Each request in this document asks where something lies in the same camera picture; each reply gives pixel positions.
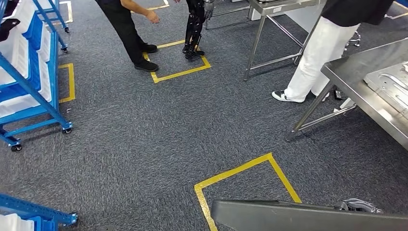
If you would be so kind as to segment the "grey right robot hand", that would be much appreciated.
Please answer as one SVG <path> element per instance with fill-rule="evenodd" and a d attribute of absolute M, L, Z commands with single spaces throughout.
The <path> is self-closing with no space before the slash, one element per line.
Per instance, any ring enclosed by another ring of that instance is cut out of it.
<path fill-rule="evenodd" d="M 334 209 L 345 211 L 383 213 L 383 211 L 377 208 L 373 203 L 366 202 L 357 198 L 341 200 L 336 206 L 334 206 Z"/>

